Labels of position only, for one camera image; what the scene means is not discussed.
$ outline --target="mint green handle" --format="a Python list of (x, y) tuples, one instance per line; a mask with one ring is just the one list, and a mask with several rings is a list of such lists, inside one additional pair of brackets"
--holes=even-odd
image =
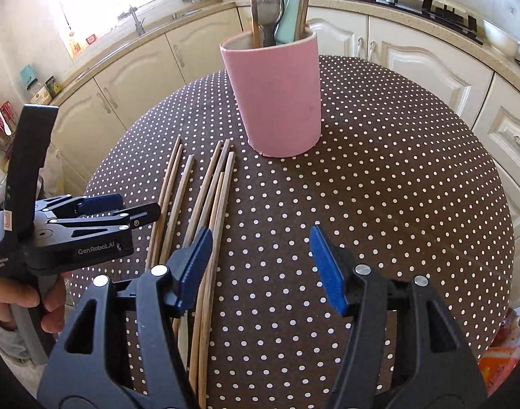
[(275, 30), (277, 45), (286, 45), (294, 41), (299, 10), (300, 0), (284, 0), (284, 14)]

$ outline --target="white sticker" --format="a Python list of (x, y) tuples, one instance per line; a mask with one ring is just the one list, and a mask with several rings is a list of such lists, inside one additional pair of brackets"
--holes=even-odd
[(9, 230), (12, 232), (12, 211), (11, 210), (4, 210), (4, 230)]

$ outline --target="faucet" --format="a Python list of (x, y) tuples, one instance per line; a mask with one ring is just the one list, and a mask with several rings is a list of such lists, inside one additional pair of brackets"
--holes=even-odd
[(123, 20), (123, 19), (129, 17), (130, 15), (133, 16), (133, 20), (135, 20), (135, 32), (137, 32), (137, 34), (139, 34), (139, 37), (141, 35), (144, 35), (146, 33), (144, 31), (144, 27), (143, 27), (144, 19), (139, 21), (139, 19), (137, 18), (137, 8), (136, 7), (133, 7), (132, 5), (129, 5), (129, 11), (122, 12), (118, 16), (118, 19), (119, 20)]

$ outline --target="silver screw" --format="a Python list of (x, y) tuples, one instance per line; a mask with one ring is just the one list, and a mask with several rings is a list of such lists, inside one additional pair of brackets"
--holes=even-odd
[(425, 287), (428, 284), (428, 278), (417, 275), (415, 279), (413, 280), (417, 286)]
[(108, 283), (108, 277), (106, 275), (98, 275), (93, 279), (94, 286), (103, 287)]
[(354, 270), (358, 275), (369, 275), (372, 272), (371, 267), (367, 264), (359, 264)]
[(161, 277), (162, 275), (165, 275), (169, 269), (167, 269), (167, 266), (165, 264), (158, 264), (157, 266), (154, 266), (150, 272), (152, 272), (153, 276)]

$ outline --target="chopstick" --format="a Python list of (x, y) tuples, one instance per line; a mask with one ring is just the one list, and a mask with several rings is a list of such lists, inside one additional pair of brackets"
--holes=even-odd
[(214, 282), (216, 279), (216, 268), (218, 265), (218, 253), (222, 241), (224, 229), (224, 216), (228, 203), (229, 186), (233, 175), (235, 163), (235, 152), (230, 152), (224, 169), (224, 179), (218, 207), (216, 208), (215, 230), (213, 235), (213, 248), (209, 264), (206, 269), (205, 291), (203, 295), (203, 307), (201, 314), (201, 329), (199, 333), (199, 358), (198, 358), (198, 401), (202, 409), (206, 409), (207, 402), (207, 361), (209, 354), (209, 333), (212, 317), (212, 301), (214, 299)]
[(254, 10), (254, 0), (251, 0), (252, 13), (252, 46), (254, 49), (260, 47), (260, 27), (258, 26), (258, 13)]
[[(220, 154), (220, 159), (218, 159), (216, 168), (214, 169), (214, 177), (211, 179), (212, 168), (214, 167), (214, 164), (217, 161), (218, 150), (220, 149), (219, 145), (221, 145), (221, 142), (219, 141), (216, 145), (215, 151), (213, 152), (211, 161), (209, 163), (209, 167), (207, 168), (207, 173), (211, 173), (211, 175), (209, 175), (209, 191), (206, 190), (207, 177), (205, 176), (198, 196), (199, 200), (199, 197), (202, 195), (202, 192), (206, 193), (205, 203), (199, 204), (196, 201), (194, 205), (194, 211), (192, 211), (192, 217), (190, 218), (190, 223), (188, 224), (188, 229), (186, 230), (186, 235), (184, 237), (183, 247), (188, 246), (190, 244), (190, 242), (193, 239), (192, 236), (194, 235), (194, 232), (197, 235), (198, 231), (206, 225), (206, 217), (209, 213), (212, 198), (215, 194), (216, 180), (218, 179), (220, 172), (222, 171), (222, 166), (224, 165), (226, 156), (228, 155), (228, 150), (230, 146), (229, 143), (229, 139), (225, 140), (224, 146), (222, 147), (222, 152)], [(198, 217), (199, 209), (201, 207), (203, 208), (201, 216)], [(181, 318), (176, 318), (173, 320), (173, 332), (179, 345), (181, 360), (183, 361), (184, 368), (186, 369), (186, 367), (188, 366), (188, 312), (184, 313), (184, 315)]]
[(163, 246), (161, 248), (158, 264), (165, 264), (167, 258), (169, 257), (169, 250), (171, 250), (171, 244), (173, 243), (173, 236), (176, 228), (176, 221), (179, 218), (180, 205), (182, 205), (186, 185), (188, 184), (188, 179), (190, 178), (190, 173), (192, 172), (193, 160), (194, 156), (189, 155), (188, 159), (186, 160), (183, 174), (180, 177), (179, 187), (176, 190), (175, 199), (173, 200), (173, 205), (171, 206), (171, 214), (169, 215), (169, 221), (167, 222), (167, 230), (165, 231), (165, 237), (163, 239)]
[[(218, 177), (218, 183), (216, 187), (215, 200), (212, 204), (211, 218), (209, 220), (209, 229), (212, 232), (215, 230), (216, 223), (216, 212), (218, 209), (218, 201), (220, 200), (220, 192), (222, 190), (222, 181), (224, 179), (224, 173), (221, 172)], [(188, 380), (190, 380), (190, 385), (196, 393), (197, 391), (197, 378), (198, 378), (198, 358), (199, 358), (199, 333), (201, 330), (201, 318), (202, 318), (202, 308), (203, 308), (203, 299), (205, 295), (205, 281), (206, 275), (203, 275), (203, 279), (201, 280), (201, 284), (199, 285), (199, 291), (197, 293), (197, 301), (195, 303), (195, 318), (193, 322), (193, 332), (192, 332), (192, 348), (190, 352), (190, 372), (188, 373)]]
[(305, 31), (305, 20), (307, 19), (307, 8), (309, 0), (300, 0), (300, 8), (297, 13), (297, 29), (294, 41), (298, 41)]
[(171, 182), (171, 176), (173, 174), (173, 167), (175, 166), (175, 161), (180, 160), (180, 154), (182, 153), (182, 145), (180, 144), (180, 135), (176, 138), (175, 143), (173, 144), (173, 150), (171, 151), (171, 156), (169, 157), (169, 163), (167, 164), (167, 169), (165, 172), (165, 176), (163, 178), (163, 182), (161, 185), (160, 196), (158, 198), (158, 204), (161, 208), (160, 218), (152, 225), (152, 232), (150, 233), (150, 243), (148, 245), (148, 253), (146, 254), (146, 262), (144, 266), (144, 270), (148, 270), (152, 267), (152, 260), (155, 258), (155, 253), (157, 255), (157, 251), (160, 245), (159, 238), (161, 238), (163, 227), (165, 224), (165, 219), (167, 217), (167, 209), (169, 207), (169, 199), (171, 198), (171, 192), (173, 191), (174, 177)]

